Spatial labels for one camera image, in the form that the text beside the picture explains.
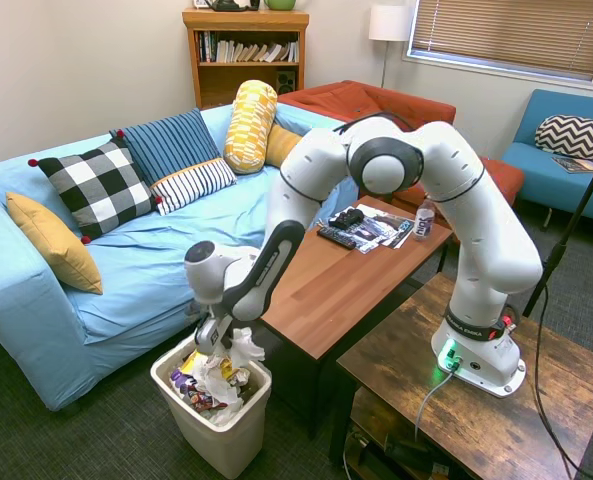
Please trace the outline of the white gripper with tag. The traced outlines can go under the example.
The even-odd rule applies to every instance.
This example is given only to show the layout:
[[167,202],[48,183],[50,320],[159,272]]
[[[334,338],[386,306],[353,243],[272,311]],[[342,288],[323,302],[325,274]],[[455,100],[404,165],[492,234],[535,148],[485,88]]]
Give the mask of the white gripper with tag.
[[218,347],[227,349],[225,353],[231,362],[237,361],[236,350],[232,346],[232,319],[206,318],[196,329],[196,350],[203,355],[211,355]]

